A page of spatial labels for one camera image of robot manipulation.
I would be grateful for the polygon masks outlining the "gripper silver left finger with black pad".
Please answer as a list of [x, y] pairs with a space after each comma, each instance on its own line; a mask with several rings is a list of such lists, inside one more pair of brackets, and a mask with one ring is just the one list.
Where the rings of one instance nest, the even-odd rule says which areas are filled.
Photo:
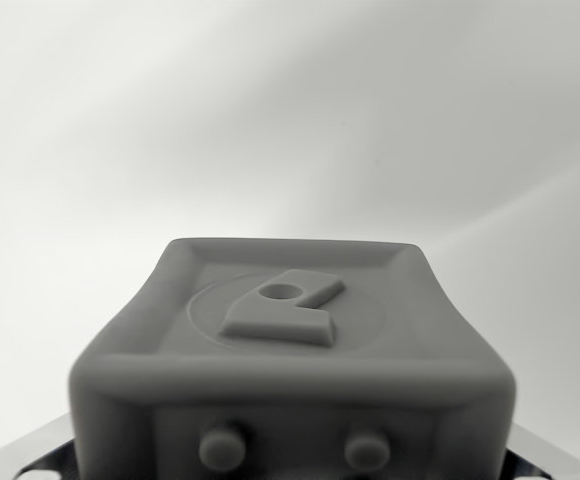
[[78, 479], [73, 445], [74, 432], [69, 414], [43, 425], [0, 448], [0, 479], [31, 478], [36, 471], [50, 479]]

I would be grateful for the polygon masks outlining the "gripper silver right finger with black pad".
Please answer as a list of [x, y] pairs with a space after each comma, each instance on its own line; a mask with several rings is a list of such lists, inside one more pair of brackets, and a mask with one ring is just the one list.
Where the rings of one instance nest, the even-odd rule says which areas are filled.
[[524, 427], [511, 428], [503, 479], [580, 479], [580, 459]]

